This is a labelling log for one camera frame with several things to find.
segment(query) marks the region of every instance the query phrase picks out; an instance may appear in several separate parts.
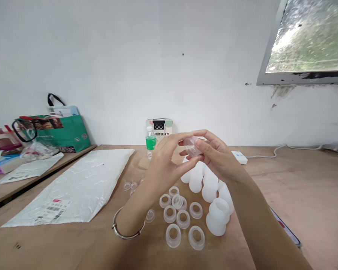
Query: silver bracelet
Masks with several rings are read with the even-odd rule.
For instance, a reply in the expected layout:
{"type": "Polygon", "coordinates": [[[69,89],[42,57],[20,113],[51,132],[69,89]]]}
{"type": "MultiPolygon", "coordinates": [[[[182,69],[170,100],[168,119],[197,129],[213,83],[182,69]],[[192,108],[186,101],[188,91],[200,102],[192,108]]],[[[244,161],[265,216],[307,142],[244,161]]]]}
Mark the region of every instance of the silver bracelet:
{"type": "Polygon", "coordinates": [[[116,227],[116,222],[115,222],[115,219],[116,219],[116,216],[118,215],[118,213],[120,212],[120,210],[123,209],[123,207],[121,207],[114,215],[114,218],[113,218],[113,226],[112,226],[112,229],[114,230],[114,233],[116,234],[116,236],[119,236],[121,239],[124,239],[124,240],[128,240],[128,239],[133,239],[134,237],[136,236],[139,236],[140,233],[142,232],[142,230],[144,229],[144,226],[145,226],[145,221],[144,221],[144,224],[142,226],[142,228],[134,235],[132,236],[124,236],[122,235],[121,233],[118,232],[118,229],[116,227]]]}

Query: smartphone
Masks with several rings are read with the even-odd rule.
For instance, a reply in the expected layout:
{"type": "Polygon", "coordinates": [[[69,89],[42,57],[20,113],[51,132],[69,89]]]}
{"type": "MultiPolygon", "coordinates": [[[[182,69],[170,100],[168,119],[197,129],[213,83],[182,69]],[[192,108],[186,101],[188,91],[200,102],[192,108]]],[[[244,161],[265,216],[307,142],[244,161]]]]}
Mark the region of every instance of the smartphone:
{"type": "Polygon", "coordinates": [[[271,207],[269,207],[276,218],[278,220],[279,224],[282,226],[282,228],[285,230],[285,232],[289,235],[289,237],[293,240],[294,244],[297,245],[298,248],[302,247],[302,243],[299,241],[299,239],[292,233],[292,231],[287,227],[287,225],[281,220],[280,217],[273,211],[271,207]]]}

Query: black handle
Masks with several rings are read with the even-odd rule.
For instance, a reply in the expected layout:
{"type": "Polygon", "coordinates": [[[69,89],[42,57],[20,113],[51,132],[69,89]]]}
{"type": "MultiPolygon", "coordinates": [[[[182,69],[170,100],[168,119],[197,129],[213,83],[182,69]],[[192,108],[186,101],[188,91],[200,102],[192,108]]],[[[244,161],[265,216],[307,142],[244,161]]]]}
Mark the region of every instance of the black handle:
{"type": "Polygon", "coordinates": [[[31,142],[33,139],[35,139],[35,138],[38,136],[38,131],[36,130],[36,126],[35,126],[35,124],[34,124],[32,121],[30,121],[30,120],[26,120],[26,121],[31,122],[31,124],[33,125],[33,127],[34,127],[34,129],[35,129],[35,136],[34,136],[34,138],[31,138],[31,139],[29,139],[29,140],[25,140],[23,137],[21,137],[21,135],[20,135],[20,134],[18,133],[18,131],[16,130],[16,128],[15,128],[15,123],[16,123],[16,122],[22,122],[22,123],[23,123],[24,120],[22,120],[22,119],[17,119],[17,120],[15,120],[14,122],[12,122],[11,127],[12,127],[12,129],[14,130],[16,136],[20,139],[20,141],[28,143],[28,142],[31,142]]]}
{"type": "Polygon", "coordinates": [[[51,94],[51,93],[48,94],[48,104],[49,104],[49,106],[54,106],[53,102],[50,100],[50,96],[53,96],[57,101],[59,101],[63,106],[65,106],[64,102],[62,102],[61,99],[58,96],[51,94]]]}

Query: wooden workbench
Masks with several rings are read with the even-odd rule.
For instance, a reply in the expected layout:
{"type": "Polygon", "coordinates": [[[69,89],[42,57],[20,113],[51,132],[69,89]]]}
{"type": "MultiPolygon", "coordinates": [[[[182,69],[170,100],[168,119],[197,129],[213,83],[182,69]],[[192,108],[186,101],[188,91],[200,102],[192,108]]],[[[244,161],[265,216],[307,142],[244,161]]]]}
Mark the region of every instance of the wooden workbench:
{"type": "MultiPolygon", "coordinates": [[[[52,172],[58,171],[61,168],[63,168],[66,164],[72,162],[75,159],[80,158],[82,155],[88,153],[89,151],[93,150],[96,147],[96,145],[92,145],[78,153],[65,153],[64,156],[55,163],[54,166],[52,166],[50,169],[48,169],[45,173],[43,173],[41,176],[37,177],[31,177],[28,179],[20,180],[17,182],[12,183],[6,183],[6,184],[0,184],[0,203],[15,193],[21,191],[22,189],[26,188],[27,186],[33,184],[34,182],[37,182],[41,179],[43,179],[48,174],[51,174],[52,172]]],[[[0,174],[0,179],[3,178],[6,174],[0,174]]]]}
{"type": "MultiPolygon", "coordinates": [[[[100,149],[136,149],[128,161],[109,203],[89,223],[67,223],[33,227],[0,228],[0,269],[75,269],[95,239],[110,230],[112,217],[129,199],[124,181],[139,181],[149,161],[144,146],[108,146],[100,149]]],[[[244,155],[272,155],[271,147],[236,147],[244,155]]],[[[181,162],[178,150],[174,161],[181,162]]],[[[275,159],[250,159],[249,174],[268,204],[303,243],[303,254],[315,269],[338,269],[338,157],[321,151],[281,148],[275,159]]],[[[70,166],[51,176],[0,209],[0,226],[15,216],[47,185],[70,166]]],[[[213,236],[205,225],[209,204],[187,184],[176,183],[188,205],[201,203],[204,216],[191,219],[205,234],[205,247],[195,251],[188,242],[189,228],[182,231],[178,248],[165,242],[168,226],[159,203],[156,218],[132,241],[121,269],[255,269],[236,213],[223,237],[213,236]]],[[[98,269],[95,261],[91,269],[98,269]]]]}

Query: window frame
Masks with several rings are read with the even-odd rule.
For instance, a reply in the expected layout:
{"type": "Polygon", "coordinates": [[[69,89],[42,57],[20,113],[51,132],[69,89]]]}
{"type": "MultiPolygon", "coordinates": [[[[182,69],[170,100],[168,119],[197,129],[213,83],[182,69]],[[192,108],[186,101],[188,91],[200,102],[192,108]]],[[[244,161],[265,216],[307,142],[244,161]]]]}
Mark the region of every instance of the window frame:
{"type": "Polygon", "coordinates": [[[282,18],[289,0],[281,0],[270,32],[268,45],[259,71],[257,85],[276,84],[338,84],[338,70],[320,72],[273,72],[266,73],[272,48],[281,26],[282,18]]]}

